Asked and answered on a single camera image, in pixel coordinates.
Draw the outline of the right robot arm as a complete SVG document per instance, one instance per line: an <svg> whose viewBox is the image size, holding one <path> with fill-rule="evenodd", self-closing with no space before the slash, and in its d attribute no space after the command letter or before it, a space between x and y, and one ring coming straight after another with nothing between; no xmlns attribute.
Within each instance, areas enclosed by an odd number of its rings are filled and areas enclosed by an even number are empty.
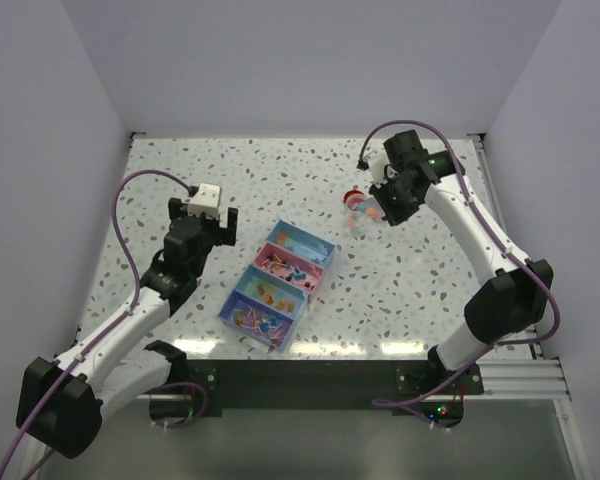
<svg viewBox="0 0 600 480"><path fill-rule="evenodd" d="M429 152L413 130L395 134L383 148L359 166L372 174L369 192L385 221L398 226L427 206L450 230L480 285L464 307L463 324L427 355L426 382L446 393L460 382L461 368L542 318L554 272L506 236L449 149Z"/></svg>

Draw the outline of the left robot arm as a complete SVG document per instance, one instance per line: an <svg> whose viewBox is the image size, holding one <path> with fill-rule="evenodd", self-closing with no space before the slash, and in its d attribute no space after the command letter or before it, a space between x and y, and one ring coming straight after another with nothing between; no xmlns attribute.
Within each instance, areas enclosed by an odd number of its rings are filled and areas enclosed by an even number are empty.
<svg viewBox="0 0 600 480"><path fill-rule="evenodd" d="M147 347L162 355L155 366L122 360L188 300L215 246L236 242L238 211L220 224L221 189L201 184L191 197L169 201L170 226L161 253L139 277L130 297L88 337L53 361L35 359L25 370L16 425L68 459L82 454L102 424L142 393L180 390L186 356L161 341Z"/></svg>

